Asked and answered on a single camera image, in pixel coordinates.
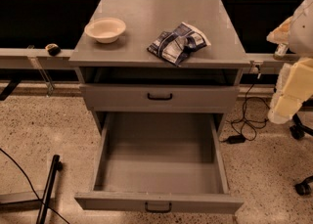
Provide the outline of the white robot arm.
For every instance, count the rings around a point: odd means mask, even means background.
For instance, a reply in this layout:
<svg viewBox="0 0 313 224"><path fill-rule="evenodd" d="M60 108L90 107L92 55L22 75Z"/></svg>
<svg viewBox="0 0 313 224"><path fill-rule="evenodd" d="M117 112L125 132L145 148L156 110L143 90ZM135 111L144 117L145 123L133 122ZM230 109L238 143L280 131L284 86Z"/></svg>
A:
<svg viewBox="0 0 313 224"><path fill-rule="evenodd" d="M313 0L304 0L292 16L268 34L267 40L278 45L277 58L286 49L300 57L293 65L283 65L270 103L269 120L284 124L313 96Z"/></svg>

